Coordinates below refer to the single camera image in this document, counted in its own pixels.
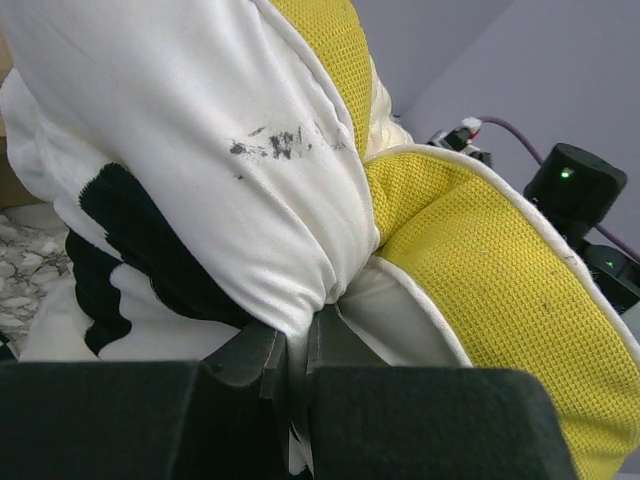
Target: black electronic device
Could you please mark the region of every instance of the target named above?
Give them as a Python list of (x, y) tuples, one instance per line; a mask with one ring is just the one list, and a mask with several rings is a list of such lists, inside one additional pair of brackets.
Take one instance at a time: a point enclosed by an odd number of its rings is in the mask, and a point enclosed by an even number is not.
[(627, 176), (593, 153), (559, 143), (524, 190), (572, 248), (605, 217)]
[(581, 252), (591, 276), (609, 303), (622, 314), (640, 302), (640, 265), (620, 250), (586, 244)]
[(0, 478), (285, 479), (286, 385), (259, 323), (201, 362), (2, 362)]
[(307, 365), (318, 480), (577, 478), (527, 373), (388, 367), (332, 306), (314, 319)]

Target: green led light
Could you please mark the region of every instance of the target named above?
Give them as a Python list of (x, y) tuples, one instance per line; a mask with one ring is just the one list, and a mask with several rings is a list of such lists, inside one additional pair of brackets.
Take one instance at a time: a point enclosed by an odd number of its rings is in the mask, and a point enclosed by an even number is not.
[(569, 178), (571, 175), (573, 175), (573, 170), (571, 170), (570, 168), (565, 168), (564, 170), (562, 170), (562, 172), (560, 172), (560, 176), (562, 178)]

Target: garment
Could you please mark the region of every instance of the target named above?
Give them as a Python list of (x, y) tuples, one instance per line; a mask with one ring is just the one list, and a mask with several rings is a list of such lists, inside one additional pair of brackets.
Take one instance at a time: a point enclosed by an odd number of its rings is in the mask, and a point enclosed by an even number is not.
[(536, 375), (584, 478), (638, 445), (637, 342), (534, 207), (372, 101), (350, 2), (0, 9), (10, 161), (74, 261), (22, 360), (202, 358), (257, 318), (287, 336), (295, 398), (338, 302), (392, 365)]

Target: black foam pad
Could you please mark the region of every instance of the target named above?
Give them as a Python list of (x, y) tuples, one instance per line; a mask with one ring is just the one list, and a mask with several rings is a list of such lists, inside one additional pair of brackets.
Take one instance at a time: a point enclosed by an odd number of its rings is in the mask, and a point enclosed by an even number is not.
[(3, 480), (286, 478), (284, 338), (202, 363), (0, 366)]
[(318, 367), (316, 478), (576, 479), (540, 383), (514, 371)]

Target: black pattern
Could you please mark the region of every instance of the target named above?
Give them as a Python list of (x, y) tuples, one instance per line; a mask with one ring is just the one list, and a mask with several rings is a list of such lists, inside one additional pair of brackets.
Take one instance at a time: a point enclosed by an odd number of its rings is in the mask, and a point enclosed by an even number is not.
[(289, 474), (290, 480), (313, 480), (313, 475), (311, 475), (311, 471), (308, 467), (305, 467), (304, 470), (297, 475)]
[(6, 362), (7, 360), (15, 360), (16, 357), (11, 349), (9, 339), (0, 332), (0, 362)]
[[(80, 207), (107, 232), (124, 263), (147, 275), (172, 311), (242, 328), (251, 317), (222, 291), (191, 255), (140, 182), (118, 164), (106, 165), (80, 195)], [(87, 344), (97, 352), (124, 337), (131, 324), (119, 312), (120, 293), (109, 277), (120, 262), (76, 234), (67, 241), (81, 308), (96, 323)]]

